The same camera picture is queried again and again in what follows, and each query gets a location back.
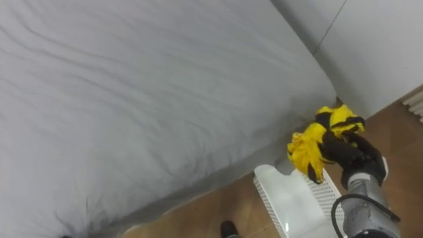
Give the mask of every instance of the yellow cloth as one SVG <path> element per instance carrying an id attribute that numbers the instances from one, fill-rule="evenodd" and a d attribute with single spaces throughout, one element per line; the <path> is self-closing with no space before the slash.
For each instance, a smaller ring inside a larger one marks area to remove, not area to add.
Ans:
<path id="1" fill-rule="evenodd" d="M 316 120 L 303 133 L 292 135 L 292 142 L 288 144 L 289 159 L 295 168 L 318 184 L 323 182 L 325 163 L 332 163 L 322 156 L 319 149 L 319 144 L 323 143 L 323 135 L 328 130 L 338 138 L 345 131 L 363 132 L 364 120 L 345 104 L 339 108 L 324 106 L 317 111 Z"/>

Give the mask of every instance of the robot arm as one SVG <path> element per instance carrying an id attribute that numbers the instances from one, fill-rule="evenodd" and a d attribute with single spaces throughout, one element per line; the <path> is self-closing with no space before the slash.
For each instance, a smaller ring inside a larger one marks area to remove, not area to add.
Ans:
<path id="1" fill-rule="evenodd" d="M 373 176 L 367 173 L 352 175 L 347 190 L 339 200 L 345 213 L 343 227 L 347 237 L 401 237 L 400 219 L 389 210 L 386 197 Z"/>
<path id="2" fill-rule="evenodd" d="M 332 207 L 337 235 L 342 237 L 335 221 L 336 207 L 341 204 L 348 238 L 400 238 L 400 218 L 390 211 L 381 189 L 388 171 L 385 158 L 361 136 L 351 133 L 345 137 L 349 143 L 331 135 L 323 138 L 325 157 L 343 168 L 341 181 L 348 191 Z"/>

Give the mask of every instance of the laundry basket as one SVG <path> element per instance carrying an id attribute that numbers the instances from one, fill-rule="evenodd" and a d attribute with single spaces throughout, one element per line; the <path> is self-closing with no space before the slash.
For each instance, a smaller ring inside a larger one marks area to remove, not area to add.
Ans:
<path id="1" fill-rule="evenodd" d="M 319 185 L 297 170 L 283 175 L 271 165 L 261 165 L 254 173 L 254 184 L 280 237 L 337 237 L 330 210 L 340 193 L 326 171 L 325 181 Z M 341 205 L 336 210 L 336 221 L 342 227 Z"/>

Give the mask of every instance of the bed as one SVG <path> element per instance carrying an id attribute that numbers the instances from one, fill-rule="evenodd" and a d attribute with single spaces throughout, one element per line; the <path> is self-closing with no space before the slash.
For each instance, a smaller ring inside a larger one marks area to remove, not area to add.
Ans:
<path id="1" fill-rule="evenodd" d="M 116 237 L 284 157 L 335 92 L 269 0 L 5 0 L 0 237 Z"/>

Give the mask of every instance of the shoe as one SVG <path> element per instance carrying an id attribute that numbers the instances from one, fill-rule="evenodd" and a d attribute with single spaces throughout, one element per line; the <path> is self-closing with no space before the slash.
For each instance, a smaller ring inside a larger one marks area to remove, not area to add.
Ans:
<path id="1" fill-rule="evenodd" d="M 220 234 L 222 238 L 237 238 L 240 237 L 232 221 L 224 221 L 220 225 Z"/>

